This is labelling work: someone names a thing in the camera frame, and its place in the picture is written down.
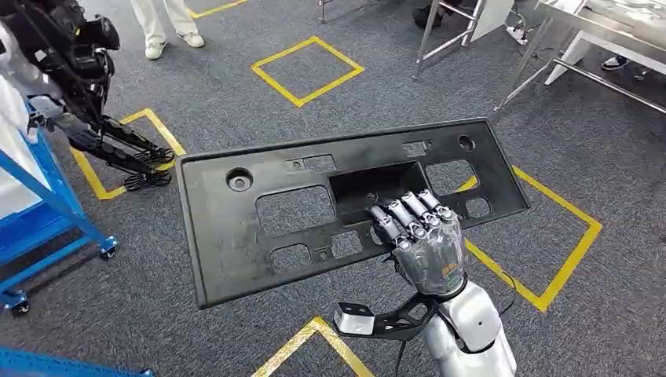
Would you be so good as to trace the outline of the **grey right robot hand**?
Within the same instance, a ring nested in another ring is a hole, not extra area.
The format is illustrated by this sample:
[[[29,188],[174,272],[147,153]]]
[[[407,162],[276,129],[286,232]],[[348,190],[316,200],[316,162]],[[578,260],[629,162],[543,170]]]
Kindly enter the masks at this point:
[[[420,294],[452,297],[467,281],[458,214],[428,189],[408,191],[368,212],[387,259]]]

